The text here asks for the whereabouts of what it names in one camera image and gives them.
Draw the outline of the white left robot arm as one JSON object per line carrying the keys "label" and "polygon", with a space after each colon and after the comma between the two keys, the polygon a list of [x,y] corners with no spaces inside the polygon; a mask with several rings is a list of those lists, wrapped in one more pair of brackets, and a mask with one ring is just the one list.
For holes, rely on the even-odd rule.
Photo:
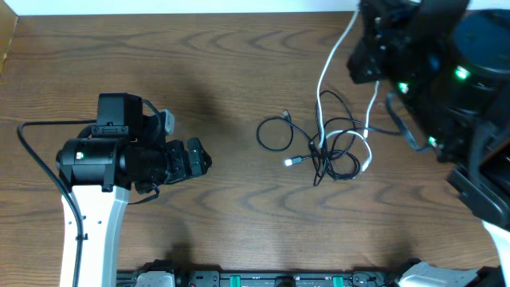
{"label": "white left robot arm", "polygon": [[57,155],[65,241],[61,286],[116,284],[120,233],[130,191],[156,199],[159,186],[207,173],[212,159],[197,138],[144,146],[122,139],[69,140]]}

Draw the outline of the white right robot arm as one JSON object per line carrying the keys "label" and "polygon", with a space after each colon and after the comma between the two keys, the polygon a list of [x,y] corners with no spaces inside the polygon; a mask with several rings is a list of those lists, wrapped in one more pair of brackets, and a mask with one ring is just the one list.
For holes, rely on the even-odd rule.
{"label": "white right robot arm", "polygon": [[362,0],[363,36],[347,67],[356,84],[389,81],[427,136],[448,183],[482,221],[497,267],[440,269],[409,260],[388,286],[509,283],[509,12],[468,12],[467,0]]}

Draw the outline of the brown side panel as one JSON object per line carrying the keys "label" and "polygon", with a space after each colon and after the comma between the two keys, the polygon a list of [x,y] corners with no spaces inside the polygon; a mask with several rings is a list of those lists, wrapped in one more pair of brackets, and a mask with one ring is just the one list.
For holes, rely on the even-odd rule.
{"label": "brown side panel", "polygon": [[6,4],[4,0],[0,3],[0,71],[2,72],[6,58],[10,51],[14,32],[18,24],[18,16]]}

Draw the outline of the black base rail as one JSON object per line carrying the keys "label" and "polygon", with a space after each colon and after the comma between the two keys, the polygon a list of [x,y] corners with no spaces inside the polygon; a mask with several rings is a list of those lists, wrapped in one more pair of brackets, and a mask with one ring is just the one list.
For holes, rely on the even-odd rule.
{"label": "black base rail", "polygon": [[410,259],[396,270],[240,271],[217,266],[184,268],[172,261],[148,262],[135,271],[119,271],[116,286],[174,287],[367,287],[367,286],[508,286],[501,267],[440,269]]}

